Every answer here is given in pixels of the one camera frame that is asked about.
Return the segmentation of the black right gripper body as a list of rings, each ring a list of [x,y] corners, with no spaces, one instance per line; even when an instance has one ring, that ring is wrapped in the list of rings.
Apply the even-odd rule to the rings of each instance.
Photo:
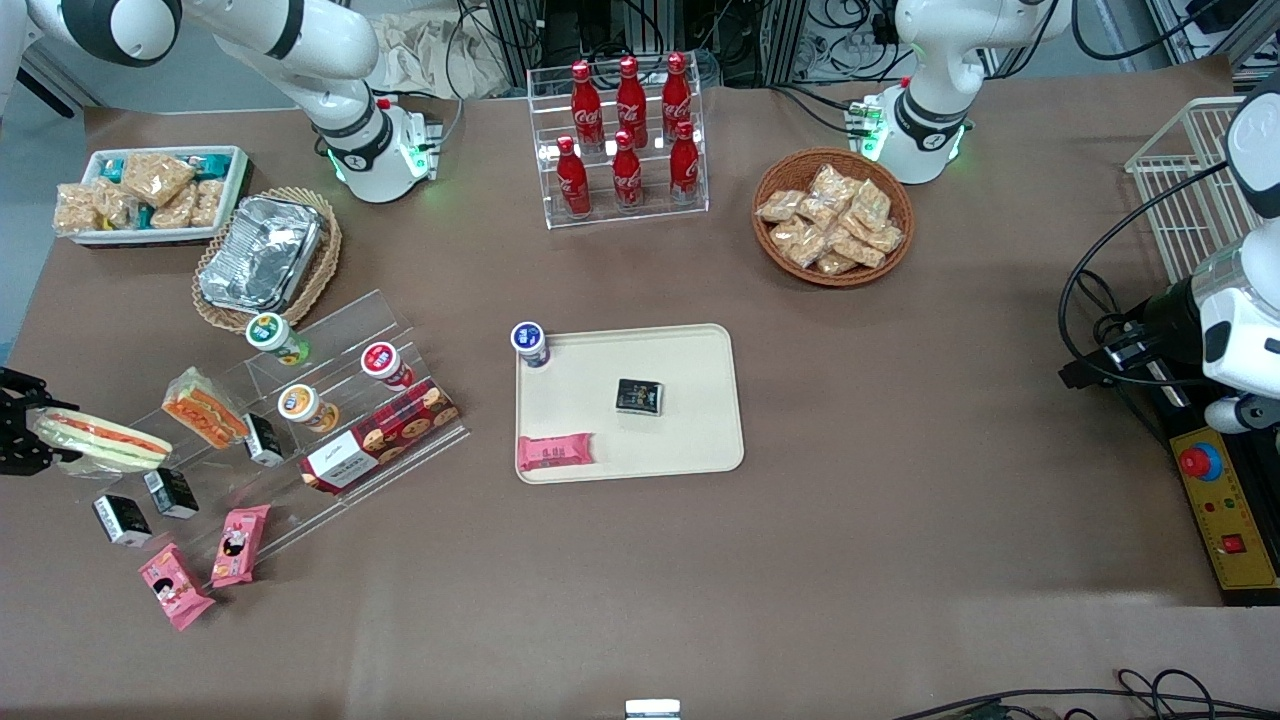
[[[1,369],[1,474],[32,477],[46,469],[46,445],[28,428],[27,413],[42,407],[46,383]]]

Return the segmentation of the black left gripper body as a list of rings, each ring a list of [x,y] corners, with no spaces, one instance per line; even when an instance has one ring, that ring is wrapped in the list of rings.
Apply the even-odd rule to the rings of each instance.
[[[1074,345],[1065,314],[1060,314],[1059,329],[1071,355],[1070,363],[1059,370],[1059,379],[1065,387],[1132,387],[1179,393],[1184,388],[1216,386],[1206,378],[1202,368],[1199,310],[1188,279],[1169,286],[1124,313],[1110,286],[1101,278],[1069,281],[1061,299],[1062,311],[1076,290],[1102,314],[1092,327],[1096,348],[1089,352]]]

